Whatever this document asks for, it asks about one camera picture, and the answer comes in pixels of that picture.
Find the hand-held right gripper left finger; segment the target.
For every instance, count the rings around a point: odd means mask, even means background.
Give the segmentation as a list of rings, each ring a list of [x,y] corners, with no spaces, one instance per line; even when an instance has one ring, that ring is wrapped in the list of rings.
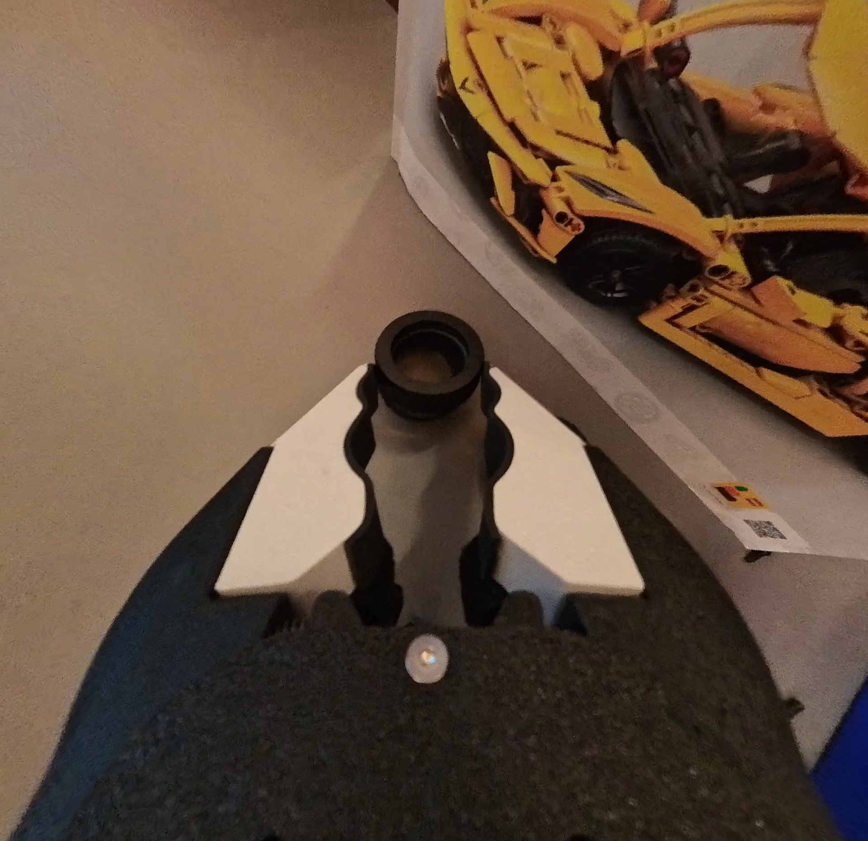
[[[307,615],[323,593],[339,591],[364,624],[396,625],[395,558],[366,471],[377,407],[376,371],[361,365],[274,441],[218,595],[284,594]]]

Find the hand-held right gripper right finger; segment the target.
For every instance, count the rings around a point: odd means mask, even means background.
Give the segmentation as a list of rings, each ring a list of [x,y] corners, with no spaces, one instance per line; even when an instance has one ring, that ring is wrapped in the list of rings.
[[[466,624],[491,625],[506,598],[533,595],[543,624],[571,598],[635,598],[645,582],[581,436],[502,370],[480,378],[482,512],[461,553]]]

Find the black toy wheel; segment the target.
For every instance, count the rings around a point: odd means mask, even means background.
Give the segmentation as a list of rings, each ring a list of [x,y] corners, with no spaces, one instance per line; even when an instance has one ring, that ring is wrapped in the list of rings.
[[[449,313],[417,311],[394,319],[374,350],[385,404],[411,421],[450,415],[470,398],[483,370],[480,337]]]

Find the grey desk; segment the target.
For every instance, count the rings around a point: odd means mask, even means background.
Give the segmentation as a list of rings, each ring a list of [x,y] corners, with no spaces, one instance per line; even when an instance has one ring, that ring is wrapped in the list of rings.
[[[703,554],[819,759],[866,674],[866,563],[745,562],[430,224],[391,156],[383,0],[2,0],[2,839],[159,553],[385,324],[493,363]]]

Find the blue plastic bin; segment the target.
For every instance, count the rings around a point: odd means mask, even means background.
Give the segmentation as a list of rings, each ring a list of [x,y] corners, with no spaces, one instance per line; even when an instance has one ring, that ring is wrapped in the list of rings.
[[[867,681],[852,700],[811,777],[845,840],[867,839]]]

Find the white booklet yellow car picture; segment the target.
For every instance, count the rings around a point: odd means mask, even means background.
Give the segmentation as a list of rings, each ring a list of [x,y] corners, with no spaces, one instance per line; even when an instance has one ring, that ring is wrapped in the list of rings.
[[[393,156],[754,556],[866,560],[866,0],[399,0]]]

